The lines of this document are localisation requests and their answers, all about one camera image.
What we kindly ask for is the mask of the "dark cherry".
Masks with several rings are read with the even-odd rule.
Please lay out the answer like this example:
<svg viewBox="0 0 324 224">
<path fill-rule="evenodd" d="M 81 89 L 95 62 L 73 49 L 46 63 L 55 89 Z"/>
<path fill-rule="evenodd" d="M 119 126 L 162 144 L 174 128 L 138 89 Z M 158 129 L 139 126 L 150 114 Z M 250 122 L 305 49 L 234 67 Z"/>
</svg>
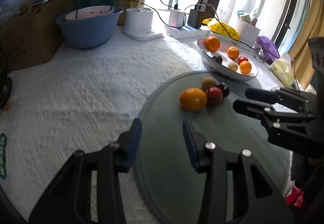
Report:
<svg viewBox="0 0 324 224">
<path fill-rule="evenodd" d="M 213 56 L 213 61 L 217 62 L 218 64 L 222 64 L 223 62 L 222 56 L 220 55 Z"/>
<path fill-rule="evenodd" d="M 229 96 L 230 89 L 229 89 L 229 87 L 224 82 L 218 83 L 216 85 L 216 87 L 222 91 L 223 98 L 226 98 L 226 97 Z"/>
</svg>

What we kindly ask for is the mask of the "small orange mandarin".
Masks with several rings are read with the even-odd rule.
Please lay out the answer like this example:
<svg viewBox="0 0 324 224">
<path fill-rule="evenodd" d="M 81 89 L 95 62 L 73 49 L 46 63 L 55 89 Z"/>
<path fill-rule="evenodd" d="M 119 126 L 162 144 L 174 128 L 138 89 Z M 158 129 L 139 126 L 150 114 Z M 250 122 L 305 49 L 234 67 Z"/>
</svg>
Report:
<svg viewBox="0 0 324 224">
<path fill-rule="evenodd" d="M 239 57 L 240 51 L 238 48 L 232 46 L 232 47 L 228 47 L 227 50 L 227 56 L 230 59 L 237 59 Z"/>
</svg>

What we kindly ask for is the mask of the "red cherry tomato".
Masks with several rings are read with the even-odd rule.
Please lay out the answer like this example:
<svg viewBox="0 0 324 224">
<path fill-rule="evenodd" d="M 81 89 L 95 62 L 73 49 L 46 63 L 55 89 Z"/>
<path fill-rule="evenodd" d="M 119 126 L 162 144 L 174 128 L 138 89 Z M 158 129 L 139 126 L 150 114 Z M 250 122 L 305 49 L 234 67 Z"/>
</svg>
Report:
<svg viewBox="0 0 324 224">
<path fill-rule="evenodd" d="M 245 57 L 245 56 L 241 56 L 241 57 L 238 57 L 237 61 L 238 61 L 238 64 L 240 64 L 240 63 L 242 63 L 244 61 L 248 61 L 248 58 Z"/>
<path fill-rule="evenodd" d="M 208 107 L 217 106 L 223 101 L 222 90 L 220 90 L 217 87 L 208 88 L 205 91 L 205 94 L 207 96 L 207 106 Z"/>
</svg>

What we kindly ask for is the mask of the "brownish small fruit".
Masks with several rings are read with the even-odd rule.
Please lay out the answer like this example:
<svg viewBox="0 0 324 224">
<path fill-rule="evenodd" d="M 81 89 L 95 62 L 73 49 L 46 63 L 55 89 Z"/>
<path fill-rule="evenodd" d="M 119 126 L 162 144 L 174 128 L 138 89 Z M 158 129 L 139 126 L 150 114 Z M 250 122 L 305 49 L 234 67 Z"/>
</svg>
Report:
<svg viewBox="0 0 324 224">
<path fill-rule="evenodd" d="M 201 89 L 206 91 L 209 88 L 215 87 L 216 81 L 211 77 L 206 77 L 201 81 Z"/>
</svg>

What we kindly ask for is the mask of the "large orange with stem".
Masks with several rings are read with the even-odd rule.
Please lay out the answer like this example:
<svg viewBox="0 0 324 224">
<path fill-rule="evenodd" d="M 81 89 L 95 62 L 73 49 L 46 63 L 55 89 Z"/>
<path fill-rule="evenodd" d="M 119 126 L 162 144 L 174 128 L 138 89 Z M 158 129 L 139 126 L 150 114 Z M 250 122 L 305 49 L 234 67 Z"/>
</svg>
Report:
<svg viewBox="0 0 324 224">
<path fill-rule="evenodd" d="M 200 88 L 188 88 L 180 95 L 180 106 L 183 110 L 197 112 L 207 104 L 207 95 Z"/>
</svg>

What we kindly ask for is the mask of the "yellowish small fruit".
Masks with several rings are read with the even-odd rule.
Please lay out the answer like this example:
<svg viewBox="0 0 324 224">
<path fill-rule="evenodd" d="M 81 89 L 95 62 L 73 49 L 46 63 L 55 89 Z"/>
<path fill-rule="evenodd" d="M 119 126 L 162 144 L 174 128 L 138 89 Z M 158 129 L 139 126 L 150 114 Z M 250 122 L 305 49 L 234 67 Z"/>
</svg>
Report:
<svg viewBox="0 0 324 224">
<path fill-rule="evenodd" d="M 236 72 L 238 70 L 238 65 L 235 62 L 229 62 L 227 68 Z"/>
</svg>

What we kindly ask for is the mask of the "tissue pack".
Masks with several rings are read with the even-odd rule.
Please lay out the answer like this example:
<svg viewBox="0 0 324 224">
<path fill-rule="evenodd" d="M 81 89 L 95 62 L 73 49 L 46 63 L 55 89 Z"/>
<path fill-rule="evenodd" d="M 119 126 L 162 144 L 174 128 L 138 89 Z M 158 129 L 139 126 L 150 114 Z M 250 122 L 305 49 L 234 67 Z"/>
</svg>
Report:
<svg viewBox="0 0 324 224">
<path fill-rule="evenodd" d="M 275 59 L 270 65 L 270 70 L 286 88 L 299 89 L 292 68 L 292 60 L 288 53 L 283 53 L 280 58 Z"/>
</svg>

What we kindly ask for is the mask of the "white plate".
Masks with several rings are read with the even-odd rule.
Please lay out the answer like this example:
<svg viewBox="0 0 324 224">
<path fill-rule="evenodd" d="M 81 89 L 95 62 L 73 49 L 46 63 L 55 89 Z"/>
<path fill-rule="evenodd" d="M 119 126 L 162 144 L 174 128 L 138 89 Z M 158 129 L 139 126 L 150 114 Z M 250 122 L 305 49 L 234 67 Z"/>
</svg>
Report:
<svg viewBox="0 0 324 224">
<path fill-rule="evenodd" d="M 258 69 L 250 59 L 248 59 L 248 62 L 252 65 L 252 71 L 249 74 L 241 73 L 237 59 L 230 59 L 227 56 L 226 50 L 231 45 L 226 42 L 221 42 L 221 46 L 217 52 L 210 52 L 204 44 L 204 39 L 199 39 L 197 41 L 197 45 L 199 47 L 198 51 L 201 55 L 202 61 L 205 62 L 209 68 L 213 69 L 216 72 L 219 72 L 224 76 L 227 76 L 228 78 L 237 81 L 248 81 L 256 78 L 256 76 L 258 75 Z M 222 56 L 222 64 L 218 64 L 217 62 L 213 61 L 213 56 L 216 55 Z M 227 68 L 229 62 L 235 62 L 238 65 L 238 70 L 236 72 Z"/>
</svg>

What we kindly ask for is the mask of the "white perforated basket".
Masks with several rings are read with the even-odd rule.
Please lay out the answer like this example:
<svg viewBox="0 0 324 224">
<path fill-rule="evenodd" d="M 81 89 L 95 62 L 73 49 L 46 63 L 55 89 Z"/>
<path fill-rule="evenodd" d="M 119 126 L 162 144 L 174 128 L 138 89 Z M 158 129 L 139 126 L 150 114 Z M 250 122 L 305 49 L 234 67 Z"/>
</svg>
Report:
<svg viewBox="0 0 324 224">
<path fill-rule="evenodd" d="M 240 36 L 240 41 L 238 43 L 240 47 L 244 49 L 254 47 L 259 36 L 260 29 L 241 20 L 238 17 L 232 17 L 229 21 L 229 25 L 233 27 Z"/>
</svg>

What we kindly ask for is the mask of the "round grey-green mat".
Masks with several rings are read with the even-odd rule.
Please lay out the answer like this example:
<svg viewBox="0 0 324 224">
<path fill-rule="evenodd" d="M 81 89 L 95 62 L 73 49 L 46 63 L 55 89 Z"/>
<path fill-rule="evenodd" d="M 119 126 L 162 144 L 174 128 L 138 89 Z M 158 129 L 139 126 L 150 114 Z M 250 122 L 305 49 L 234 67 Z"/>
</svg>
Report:
<svg viewBox="0 0 324 224">
<path fill-rule="evenodd" d="M 180 95 L 206 77 L 228 85 L 218 105 L 197 112 Z M 140 194 L 160 223 L 292 223 L 282 192 L 288 150 L 268 142 L 259 120 L 232 105 L 247 84 L 207 71 L 179 75 L 144 105 L 134 175 Z"/>
</svg>

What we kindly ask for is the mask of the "black charger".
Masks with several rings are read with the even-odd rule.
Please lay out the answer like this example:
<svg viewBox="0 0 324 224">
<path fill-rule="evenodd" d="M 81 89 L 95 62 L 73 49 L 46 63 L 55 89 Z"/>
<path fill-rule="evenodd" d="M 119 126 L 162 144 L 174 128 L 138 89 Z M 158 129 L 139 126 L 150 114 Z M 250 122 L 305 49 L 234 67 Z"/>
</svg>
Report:
<svg viewBox="0 0 324 224">
<path fill-rule="evenodd" d="M 187 25 L 194 29 L 198 29 L 202 26 L 203 20 L 206 18 L 205 13 L 196 9 L 191 9 L 187 19 Z"/>
</svg>

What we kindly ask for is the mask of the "white charger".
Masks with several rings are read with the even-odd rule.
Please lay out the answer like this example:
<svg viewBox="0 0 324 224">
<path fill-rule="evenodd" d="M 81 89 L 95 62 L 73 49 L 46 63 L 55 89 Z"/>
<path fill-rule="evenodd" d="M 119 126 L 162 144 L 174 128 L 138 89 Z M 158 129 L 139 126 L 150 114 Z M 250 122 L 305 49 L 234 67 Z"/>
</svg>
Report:
<svg viewBox="0 0 324 224">
<path fill-rule="evenodd" d="M 185 16 L 185 12 L 171 8 L 168 22 L 169 27 L 177 29 L 183 27 L 186 21 Z"/>
</svg>

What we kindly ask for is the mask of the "cardboard box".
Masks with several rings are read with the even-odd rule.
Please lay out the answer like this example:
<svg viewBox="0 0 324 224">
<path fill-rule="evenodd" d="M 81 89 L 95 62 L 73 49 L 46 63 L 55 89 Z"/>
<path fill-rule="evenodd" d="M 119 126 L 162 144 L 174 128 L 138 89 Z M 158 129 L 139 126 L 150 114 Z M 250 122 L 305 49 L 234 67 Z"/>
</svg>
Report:
<svg viewBox="0 0 324 224">
<path fill-rule="evenodd" d="M 75 0 L 51 0 L 1 29 L 1 65 L 12 72 L 49 62 L 65 41 L 55 21 L 75 9 Z"/>
</svg>

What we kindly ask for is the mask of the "blue bowl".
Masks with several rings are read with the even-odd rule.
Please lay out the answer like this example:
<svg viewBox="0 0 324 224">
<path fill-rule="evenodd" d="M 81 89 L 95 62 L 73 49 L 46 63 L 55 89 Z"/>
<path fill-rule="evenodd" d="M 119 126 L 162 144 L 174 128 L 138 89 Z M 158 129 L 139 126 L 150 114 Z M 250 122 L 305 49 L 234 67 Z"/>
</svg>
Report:
<svg viewBox="0 0 324 224">
<path fill-rule="evenodd" d="M 65 20 L 66 13 L 55 22 L 70 45 L 79 49 L 96 48 L 110 40 L 124 11 L 119 6 L 113 7 L 113 13 L 72 21 Z"/>
</svg>

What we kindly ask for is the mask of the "white desk lamp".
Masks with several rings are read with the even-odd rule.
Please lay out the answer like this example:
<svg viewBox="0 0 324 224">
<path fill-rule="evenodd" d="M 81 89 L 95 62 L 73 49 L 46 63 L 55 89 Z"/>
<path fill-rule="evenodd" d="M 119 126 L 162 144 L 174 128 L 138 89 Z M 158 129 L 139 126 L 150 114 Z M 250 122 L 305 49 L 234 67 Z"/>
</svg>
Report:
<svg viewBox="0 0 324 224">
<path fill-rule="evenodd" d="M 136 8 L 126 9 L 125 23 L 122 32 L 125 36 L 137 41 L 149 41 L 161 38 L 162 32 L 152 29 L 153 11 L 142 8 L 143 0 L 138 0 Z"/>
</svg>

